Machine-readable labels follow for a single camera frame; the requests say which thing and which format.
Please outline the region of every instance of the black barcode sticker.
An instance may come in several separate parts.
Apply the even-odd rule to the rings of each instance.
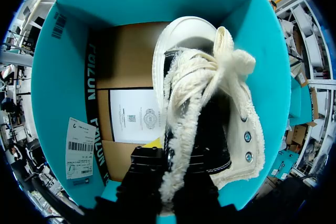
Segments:
[[[57,39],[61,39],[67,17],[62,14],[56,13],[54,15],[54,19],[56,19],[56,23],[54,28],[52,29],[53,31],[51,33],[51,36]]]
[[[69,119],[66,143],[66,177],[83,178],[93,173],[93,149],[96,127]]]

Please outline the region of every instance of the cardboard box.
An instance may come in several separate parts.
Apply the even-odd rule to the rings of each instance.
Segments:
[[[300,83],[301,87],[308,85],[308,80],[302,69],[299,70],[298,74],[295,76],[295,79]]]
[[[315,88],[310,90],[311,108],[312,108],[312,121],[319,118],[319,109],[317,105],[317,94]]]
[[[294,130],[287,132],[286,144],[291,144],[292,143],[293,135],[294,135]]]
[[[280,151],[269,171],[268,176],[285,180],[298,158],[299,154],[292,151]]]
[[[98,33],[99,37],[96,40],[98,117],[104,156],[113,180],[122,181],[131,165],[131,153],[141,144],[114,142],[109,92],[113,89],[153,87],[153,52],[156,41],[167,24],[167,22],[155,22],[125,25]]]
[[[296,125],[294,128],[292,141],[302,145],[303,140],[305,139],[307,127],[302,125]]]
[[[289,150],[291,152],[299,153],[299,151],[300,151],[300,145],[298,145],[298,144],[291,144],[289,146]]]

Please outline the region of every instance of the black strap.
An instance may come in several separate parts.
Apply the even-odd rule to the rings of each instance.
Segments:
[[[98,117],[98,101],[96,96],[96,43],[92,31],[89,31],[89,38],[86,47],[84,85],[85,85],[85,106],[88,124],[96,129],[95,148],[93,150],[99,168],[100,176],[106,185],[109,173],[105,162],[104,151],[101,139],[100,122]]]

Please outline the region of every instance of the paper document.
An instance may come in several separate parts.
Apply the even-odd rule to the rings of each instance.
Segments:
[[[69,119],[65,156],[67,179],[92,175],[95,135],[96,127]]]
[[[152,89],[110,90],[110,113],[115,142],[147,144],[163,134]]]

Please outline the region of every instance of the teal cardboard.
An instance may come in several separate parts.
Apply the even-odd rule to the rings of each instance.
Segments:
[[[61,38],[53,37],[56,13],[67,17]],[[95,196],[115,199],[117,182],[105,187],[93,161],[90,183],[69,186],[65,142],[69,117],[87,122],[84,59],[89,29],[198,16],[226,26],[236,48],[256,58],[247,83],[265,137],[266,162],[259,177],[229,183],[219,191],[222,206],[242,209],[263,183],[278,153],[290,107],[290,68],[286,45],[268,0],[57,0],[38,38],[31,98],[39,140],[58,180],[75,202],[94,207]],[[174,221],[161,218],[162,222]]]

